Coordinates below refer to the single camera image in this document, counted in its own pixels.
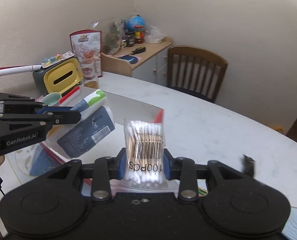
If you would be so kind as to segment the black yellow screwdriver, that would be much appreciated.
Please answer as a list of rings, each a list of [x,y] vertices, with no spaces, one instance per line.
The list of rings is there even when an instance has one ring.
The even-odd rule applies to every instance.
[[[146,51],[146,47],[142,46],[142,47],[138,47],[138,48],[132,50],[129,54],[130,55],[137,55],[137,54],[143,53],[145,51]]]

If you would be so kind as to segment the mint green cup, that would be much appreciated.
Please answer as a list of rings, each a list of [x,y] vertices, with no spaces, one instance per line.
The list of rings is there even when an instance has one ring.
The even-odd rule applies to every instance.
[[[45,103],[47,106],[59,106],[60,100],[62,99],[62,95],[59,92],[53,92],[41,99],[42,103]]]

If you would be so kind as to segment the red white snack bag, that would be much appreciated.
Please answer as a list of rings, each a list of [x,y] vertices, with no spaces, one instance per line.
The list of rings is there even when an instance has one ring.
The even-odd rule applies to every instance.
[[[101,31],[84,29],[71,33],[69,37],[85,80],[102,77]]]

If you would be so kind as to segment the rolled white paper tube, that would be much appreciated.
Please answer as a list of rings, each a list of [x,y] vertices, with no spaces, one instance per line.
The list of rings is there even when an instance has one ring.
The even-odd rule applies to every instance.
[[[28,66],[12,66],[12,67],[0,67],[0,77],[13,75],[13,74],[21,74],[27,72],[35,72],[42,68],[41,64],[34,64]]]

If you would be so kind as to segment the navy white tissue pack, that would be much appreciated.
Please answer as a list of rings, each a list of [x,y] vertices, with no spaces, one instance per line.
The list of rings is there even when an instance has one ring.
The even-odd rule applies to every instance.
[[[85,120],[65,132],[56,143],[70,158],[77,158],[91,150],[114,130],[115,123],[111,109],[101,106]]]

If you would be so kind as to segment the blue globe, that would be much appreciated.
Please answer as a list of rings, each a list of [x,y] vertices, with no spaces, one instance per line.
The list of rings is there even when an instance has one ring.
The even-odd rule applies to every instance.
[[[145,26],[145,20],[139,15],[132,16],[127,20],[128,30],[135,31],[136,26]]]

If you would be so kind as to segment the light wooden sideboard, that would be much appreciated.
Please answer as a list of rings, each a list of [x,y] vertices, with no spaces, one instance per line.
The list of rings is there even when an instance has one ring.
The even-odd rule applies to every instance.
[[[161,43],[142,43],[127,47],[117,55],[101,55],[101,68],[103,72],[115,73],[123,76],[166,86],[167,83],[167,51],[172,46],[173,40],[165,37]],[[136,54],[137,62],[131,64],[122,57],[131,51],[145,47],[146,50]]]

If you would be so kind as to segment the yellow green tissue box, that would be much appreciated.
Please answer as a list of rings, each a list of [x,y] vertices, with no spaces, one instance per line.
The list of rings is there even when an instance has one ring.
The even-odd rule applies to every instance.
[[[83,80],[80,63],[71,57],[48,68],[33,72],[33,79],[41,94],[58,92],[66,94]]]

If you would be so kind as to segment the dark wooden chair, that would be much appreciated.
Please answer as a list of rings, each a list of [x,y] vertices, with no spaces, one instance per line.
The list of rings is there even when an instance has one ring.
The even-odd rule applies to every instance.
[[[166,86],[214,103],[227,68],[227,60],[212,51],[172,46],[167,52]]]

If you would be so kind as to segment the cotton swabs plastic pack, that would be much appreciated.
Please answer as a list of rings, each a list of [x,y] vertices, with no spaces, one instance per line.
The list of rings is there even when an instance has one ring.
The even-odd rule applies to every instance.
[[[162,123],[124,119],[126,169],[124,179],[133,187],[158,189],[164,173],[164,126]]]

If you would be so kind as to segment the black snack packet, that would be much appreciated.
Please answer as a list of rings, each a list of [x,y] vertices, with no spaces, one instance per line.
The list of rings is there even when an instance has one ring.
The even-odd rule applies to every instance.
[[[255,175],[255,160],[247,155],[244,155],[242,172],[245,175],[248,175],[251,178],[254,178]]]

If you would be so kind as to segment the red cardboard box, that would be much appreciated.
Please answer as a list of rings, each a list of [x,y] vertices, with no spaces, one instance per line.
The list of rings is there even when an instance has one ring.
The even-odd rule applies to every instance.
[[[76,87],[65,95],[60,100],[60,106],[71,107],[71,109],[79,111],[81,114],[80,121],[85,120],[101,106],[109,107],[113,113],[115,130],[104,137],[104,139],[96,144],[91,150],[77,157],[83,160],[94,159],[97,156],[105,155],[108,148],[111,146],[116,146],[118,148],[123,147],[124,119],[153,123],[164,122],[164,110],[159,107],[121,95],[102,91],[100,89],[92,89],[83,86]],[[43,142],[44,147],[62,160],[77,159],[70,158],[66,155],[56,143],[59,137],[64,135],[65,132],[68,132],[75,125],[54,126],[48,133],[46,141]]]

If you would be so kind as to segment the red sauce jar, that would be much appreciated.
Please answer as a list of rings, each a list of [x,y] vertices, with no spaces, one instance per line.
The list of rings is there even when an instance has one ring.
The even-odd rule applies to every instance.
[[[135,42],[138,44],[144,43],[145,33],[143,31],[136,30],[134,33]]]

